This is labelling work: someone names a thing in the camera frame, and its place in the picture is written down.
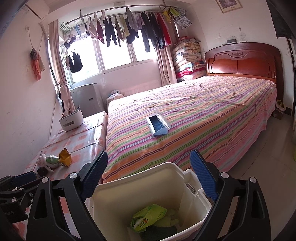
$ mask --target framed picture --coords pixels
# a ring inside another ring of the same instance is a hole
[[[216,0],[222,13],[242,8],[239,0]]]

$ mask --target trash can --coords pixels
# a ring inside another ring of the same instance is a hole
[[[162,241],[189,237],[201,227],[212,207],[196,174],[167,162],[98,185],[90,200],[90,214],[107,241],[141,241],[130,229],[131,219],[152,204],[174,209],[179,219],[178,233]]]

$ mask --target striped bedsheet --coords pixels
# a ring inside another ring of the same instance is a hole
[[[220,171],[228,171],[266,129],[275,101],[275,83],[225,76],[202,77],[114,100],[109,105],[109,161],[103,181],[163,162],[186,170],[194,149]],[[154,113],[153,107],[171,123],[167,135],[151,135],[146,117]]]

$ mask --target slippers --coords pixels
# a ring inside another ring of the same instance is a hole
[[[277,100],[276,101],[276,107],[279,109],[280,106],[281,106],[281,100]]]
[[[282,102],[281,105],[279,106],[279,110],[280,111],[285,111],[286,110],[286,106],[285,104]]]

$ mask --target headboard panel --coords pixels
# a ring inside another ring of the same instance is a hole
[[[274,81],[283,101],[284,77],[280,51],[264,43],[238,43],[205,54],[208,75],[245,76]]]

